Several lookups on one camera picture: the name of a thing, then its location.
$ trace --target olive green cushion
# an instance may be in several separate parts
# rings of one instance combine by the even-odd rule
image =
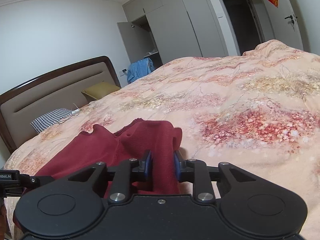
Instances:
[[[108,94],[118,91],[120,87],[111,85],[107,82],[100,82],[91,87],[82,90],[81,93],[87,98],[88,102],[99,100]]]

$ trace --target blue cloth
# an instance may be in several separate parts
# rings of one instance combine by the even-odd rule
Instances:
[[[135,63],[132,63],[128,69],[127,80],[128,83],[136,81],[138,78],[142,78],[155,70],[153,62],[150,58],[144,58]]]

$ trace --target door handle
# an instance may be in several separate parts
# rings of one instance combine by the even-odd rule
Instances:
[[[289,18],[291,19],[291,23],[294,24],[293,16],[290,15],[290,16],[286,17],[285,19],[289,19]]]

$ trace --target black and white checkered pillow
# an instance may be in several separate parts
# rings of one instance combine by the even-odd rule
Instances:
[[[71,110],[65,108],[59,108],[41,115],[37,119],[33,120],[30,124],[39,134],[49,126],[59,122],[62,118],[65,118],[72,114]]]

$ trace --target closet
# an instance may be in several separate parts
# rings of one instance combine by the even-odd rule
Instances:
[[[148,52],[159,57],[159,64],[180,57],[226,56],[207,0],[131,0],[124,11],[128,23],[118,26],[131,62]]]

